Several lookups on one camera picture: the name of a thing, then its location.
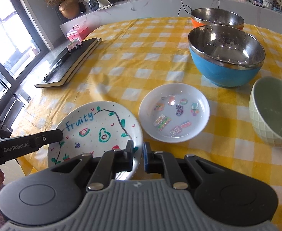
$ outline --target gray ribbed panel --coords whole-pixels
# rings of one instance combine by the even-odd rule
[[[164,179],[112,180],[107,189],[89,192],[66,219],[45,227],[6,223],[0,231],[278,231],[269,221],[254,227],[233,227],[199,210],[189,192],[175,190]]]

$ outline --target plate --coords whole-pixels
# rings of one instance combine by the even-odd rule
[[[142,155],[143,135],[134,115],[116,102],[90,102],[70,112],[57,126],[63,140],[48,148],[48,166],[53,166],[83,153],[101,157],[112,149],[125,149],[134,141],[133,170],[116,174],[127,180],[136,171]]]
[[[150,91],[139,108],[141,126],[167,143],[184,142],[205,128],[210,108],[201,91],[184,83],[169,83]]]

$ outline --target yellow checkered tablecloth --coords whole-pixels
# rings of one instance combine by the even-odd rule
[[[25,110],[14,136],[56,128],[72,110],[87,102],[108,100],[127,107],[136,117],[142,99],[152,89],[183,82],[202,91],[211,116],[202,133],[190,141],[160,143],[144,135],[153,150],[182,158],[194,153],[271,185],[279,197],[273,223],[282,230],[282,148],[271,148],[254,133],[249,118],[249,97],[262,76],[282,79],[282,35],[245,25],[266,50],[257,77],[239,88],[213,85],[193,64],[187,43],[192,29],[187,18],[150,18],[101,26],[88,38],[103,42],[91,54],[68,86],[38,89]],[[19,158],[26,175],[47,167],[47,149]]]

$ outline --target book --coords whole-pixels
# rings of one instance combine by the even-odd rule
[[[82,66],[82,64],[85,62],[85,60],[91,55],[91,53],[97,48],[97,46],[101,43],[101,38],[97,39],[96,44],[91,48],[91,50],[86,54],[86,56],[82,59],[82,61],[77,65],[77,67],[74,69],[74,71],[71,73],[71,75],[66,80],[65,84],[68,84],[73,76],[77,73],[79,68]]]
[[[40,84],[36,84],[37,88],[55,87],[62,86],[72,74],[74,69],[78,64],[84,59],[87,53],[95,46],[98,42],[97,38],[92,38],[82,42],[82,46],[75,51],[72,51],[67,60],[65,60],[54,72],[52,77],[47,81],[42,81]],[[53,67],[65,54],[68,52],[65,48],[61,54],[52,62],[51,67]]]

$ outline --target white marble counter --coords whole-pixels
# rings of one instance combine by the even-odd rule
[[[192,9],[218,7],[218,0],[182,1]],[[131,2],[119,2],[108,9],[84,13],[60,25],[60,28],[66,35],[66,32],[71,30],[76,24],[79,26],[86,25],[91,30],[95,30],[101,25],[138,18],[176,17],[181,6],[181,0],[133,0]],[[261,8],[250,2],[241,0],[220,0],[219,8],[237,13],[244,18],[245,23],[267,28],[282,34],[282,15],[273,10]],[[181,8],[179,16],[189,17],[190,14],[187,14]]]

